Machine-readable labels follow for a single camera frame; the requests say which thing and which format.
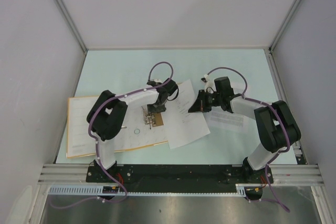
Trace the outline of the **aluminium frame post left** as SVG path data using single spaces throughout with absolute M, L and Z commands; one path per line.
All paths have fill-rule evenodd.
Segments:
M 71 14 L 68 11 L 68 8 L 66 7 L 63 0 L 53 0 L 58 8 L 58 10 L 61 13 L 61 16 L 63 17 L 67 27 L 69 28 L 71 34 L 73 35 L 75 41 L 77 42 L 78 46 L 80 47 L 81 51 L 86 55 L 88 48 L 85 45 L 85 42 L 82 38 L 82 36 L 79 33 L 79 30 L 74 22 L 74 20 L 71 17 Z

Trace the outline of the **aluminium frame rail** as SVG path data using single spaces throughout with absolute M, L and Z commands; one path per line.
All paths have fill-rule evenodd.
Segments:
M 301 140 L 301 131 L 297 125 L 297 122 L 292 115 L 292 112 L 288 105 L 288 98 L 285 93 L 284 85 L 280 78 L 280 74 L 278 68 L 276 66 L 274 54 L 270 49 L 264 50 L 266 60 L 268 63 L 268 67 L 272 76 L 273 83 L 276 88 L 277 96 L 281 101 L 281 105 L 276 106 L 276 110 L 280 112 L 280 118 L 284 119 L 285 130 L 288 133 L 289 143 L 291 144 L 291 148 L 293 149 L 296 162 L 298 165 L 307 165 L 307 160 L 303 153 L 303 149 L 300 143 Z
M 39 184 L 84 184 L 86 164 L 45 164 L 38 178 Z M 318 165 L 270 165 L 274 184 L 279 186 L 323 186 Z

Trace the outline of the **aluminium frame post right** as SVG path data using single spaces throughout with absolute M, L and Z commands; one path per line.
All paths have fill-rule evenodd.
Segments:
M 289 26 L 291 20 L 293 19 L 302 1 L 303 0 L 293 0 L 288 12 L 285 15 L 284 20 L 282 21 L 280 25 L 280 28 L 276 32 L 275 37 L 273 38 L 270 46 L 268 47 L 268 51 L 270 54 L 274 53 L 274 50 L 276 49 L 278 43 L 280 42 L 283 34 L 285 33 L 287 27 Z

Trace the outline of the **yellow lever arch folder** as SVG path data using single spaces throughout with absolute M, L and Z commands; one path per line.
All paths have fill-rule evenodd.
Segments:
M 130 109 L 145 107 L 148 113 L 163 113 L 169 97 L 178 97 L 178 85 L 171 79 L 163 83 L 149 80 L 147 85 L 123 95 L 105 90 L 98 97 L 69 98 L 67 158 L 93 155 L 95 148 L 89 133 L 96 133 L 103 142 L 115 138 Z

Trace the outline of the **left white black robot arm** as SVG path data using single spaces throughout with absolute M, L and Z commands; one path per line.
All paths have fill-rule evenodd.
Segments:
M 114 157 L 114 138 L 124 126 L 130 109 L 144 108 L 152 115 L 166 111 L 165 104 L 173 94 L 178 95 L 178 85 L 168 78 L 164 82 L 149 80 L 142 89 L 116 95 L 103 91 L 87 115 L 88 134 L 95 139 L 98 176 L 105 182 L 115 178 L 117 161 Z

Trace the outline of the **aluminium frame rail right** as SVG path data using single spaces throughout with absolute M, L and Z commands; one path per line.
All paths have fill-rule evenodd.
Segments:
M 274 54 L 270 49 L 264 50 L 266 60 L 268 63 L 268 67 L 272 76 L 273 83 L 276 88 L 277 96 L 281 101 L 281 105 L 276 106 L 276 110 L 280 112 L 280 118 L 284 119 L 285 130 L 288 133 L 289 143 L 291 144 L 291 148 L 293 149 L 296 162 L 298 165 L 307 165 L 307 160 L 303 153 L 303 149 L 300 143 L 301 140 L 301 131 L 297 125 L 297 122 L 292 115 L 292 112 L 288 105 L 288 98 L 285 93 L 284 85 L 280 78 L 280 74 L 278 68 L 276 66 Z

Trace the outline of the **metal lever arch mechanism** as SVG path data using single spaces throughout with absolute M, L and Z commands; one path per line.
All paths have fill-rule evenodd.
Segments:
M 149 129 L 155 127 L 155 116 L 146 108 L 142 108 L 144 124 L 149 126 Z

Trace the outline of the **white printed paper sheets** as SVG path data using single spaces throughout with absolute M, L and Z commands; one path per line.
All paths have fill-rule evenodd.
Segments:
M 166 104 L 162 113 L 166 137 L 171 149 L 179 148 L 210 134 L 202 113 L 189 113 L 196 97 L 191 80 L 178 85 L 179 94 Z

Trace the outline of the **brown cardboard sheet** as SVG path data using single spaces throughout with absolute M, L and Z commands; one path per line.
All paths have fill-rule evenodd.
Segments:
M 163 126 L 164 122 L 163 122 L 162 114 L 161 113 L 154 113 L 153 115 L 154 115 L 153 126 L 154 127 Z

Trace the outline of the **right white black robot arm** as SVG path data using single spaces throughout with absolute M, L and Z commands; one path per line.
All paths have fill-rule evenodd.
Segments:
M 198 91 L 189 113 L 207 113 L 213 107 L 220 107 L 225 112 L 243 115 L 256 122 L 260 143 L 243 160 L 241 176 L 245 181 L 254 183 L 261 177 L 261 172 L 266 171 L 267 165 L 301 139 L 301 131 L 285 101 L 269 104 L 236 93 L 228 77 L 212 81 L 206 75 L 202 81 L 205 88 Z

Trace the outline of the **aluminium frame rail front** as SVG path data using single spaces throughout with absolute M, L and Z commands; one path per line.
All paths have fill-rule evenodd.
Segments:
M 84 184 L 86 164 L 45 164 L 38 178 L 39 184 Z M 279 186 L 323 186 L 318 165 L 270 165 L 274 184 Z

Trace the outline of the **aluminium frame post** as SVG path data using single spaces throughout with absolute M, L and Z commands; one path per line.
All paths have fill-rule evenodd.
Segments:
M 291 20 L 293 19 L 302 1 L 303 0 L 293 0 L 288 12 L 285 15 L 284 20 L 282 21 L 280 25 L 280 28 L 276 32 L 275 37 L 273 38 L 270 46 L 268 47 L 268 51 L 270 54 L 274 53 L 274 50 L 276 49 L 278 43 L 280 42 L 283 34 L 285 33 L 287 27 L 289 26 Z
M 58 8 L 58 10 L 61 13 L 61 16 L 63 17 L 67 27 L 69 28 L 71 34 L 73 35 L 75 41 L 77 42 L 78 46 L 80 47 L 81 51 L 86 55 L 88 48 L 85 45 L 85 42 L 82 38 L 82 36 L 79 33 L 79 30 L 74 22 L 74 20 L 71 17 L 71 14 L 68 11 L 68 8 L 66 7 L 63 0 L 53 0 Z

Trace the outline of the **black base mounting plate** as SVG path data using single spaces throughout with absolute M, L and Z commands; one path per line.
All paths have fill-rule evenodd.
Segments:
M 271 169 L 244 165 L 118 164 L 107 172 L 131 193 L 235 193 L 237 184 L 274 182 Z

